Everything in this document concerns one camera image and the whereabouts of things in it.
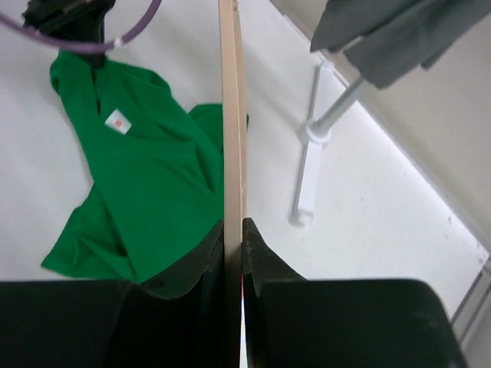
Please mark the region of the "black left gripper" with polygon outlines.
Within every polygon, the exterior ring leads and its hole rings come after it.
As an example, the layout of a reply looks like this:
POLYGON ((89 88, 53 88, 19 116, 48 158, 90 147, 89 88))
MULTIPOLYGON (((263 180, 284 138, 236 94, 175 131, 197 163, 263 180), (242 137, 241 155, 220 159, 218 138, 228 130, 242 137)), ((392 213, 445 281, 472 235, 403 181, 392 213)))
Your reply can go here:
POLYGON ((22 14, 27 27, 64 41, 104 42, 104 18, 114 0, 34 0, 22 14))

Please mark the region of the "beige wooden hanger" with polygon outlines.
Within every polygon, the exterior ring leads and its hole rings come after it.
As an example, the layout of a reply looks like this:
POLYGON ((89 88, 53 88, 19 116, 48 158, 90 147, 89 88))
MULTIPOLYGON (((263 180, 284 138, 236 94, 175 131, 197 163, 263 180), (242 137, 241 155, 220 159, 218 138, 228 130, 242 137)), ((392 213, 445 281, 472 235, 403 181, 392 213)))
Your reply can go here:
POLYGON ((222 365, 238 367, 242 318, 241 244, 246 216, 247 115, 242 33, 237 1, 218 1, 224 153, 225 322, 222 365))

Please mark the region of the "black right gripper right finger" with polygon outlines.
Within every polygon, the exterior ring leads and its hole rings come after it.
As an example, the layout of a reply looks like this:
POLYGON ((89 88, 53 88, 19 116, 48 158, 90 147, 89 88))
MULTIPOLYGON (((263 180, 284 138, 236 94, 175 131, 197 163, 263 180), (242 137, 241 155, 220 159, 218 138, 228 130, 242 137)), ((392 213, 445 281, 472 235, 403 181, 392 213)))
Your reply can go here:
POLYGON ((414 279, 310 281, 243 222, 250 367, 465 367, 443 305, 414 279))

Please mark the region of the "green t shirt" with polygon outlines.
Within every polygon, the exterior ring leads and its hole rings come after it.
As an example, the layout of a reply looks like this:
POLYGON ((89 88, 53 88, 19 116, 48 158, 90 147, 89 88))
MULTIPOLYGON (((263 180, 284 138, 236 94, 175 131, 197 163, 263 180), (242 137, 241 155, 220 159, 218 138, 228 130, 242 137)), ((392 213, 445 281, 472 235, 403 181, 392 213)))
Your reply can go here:
POLYGON ((61 52, 50 80, 93 180, 43 268, 142 283, 224 217, 222 106, 183 109, 155 72, 61 52))

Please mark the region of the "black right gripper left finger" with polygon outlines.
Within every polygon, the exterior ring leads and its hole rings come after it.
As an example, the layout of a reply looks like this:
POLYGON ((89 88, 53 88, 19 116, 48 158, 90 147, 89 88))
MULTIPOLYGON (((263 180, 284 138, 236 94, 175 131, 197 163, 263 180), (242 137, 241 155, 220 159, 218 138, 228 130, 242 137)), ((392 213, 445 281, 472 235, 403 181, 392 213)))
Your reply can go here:
POLYGON ((218 367, 223 224, 142 284, 1 285, 3 367, 218 367))

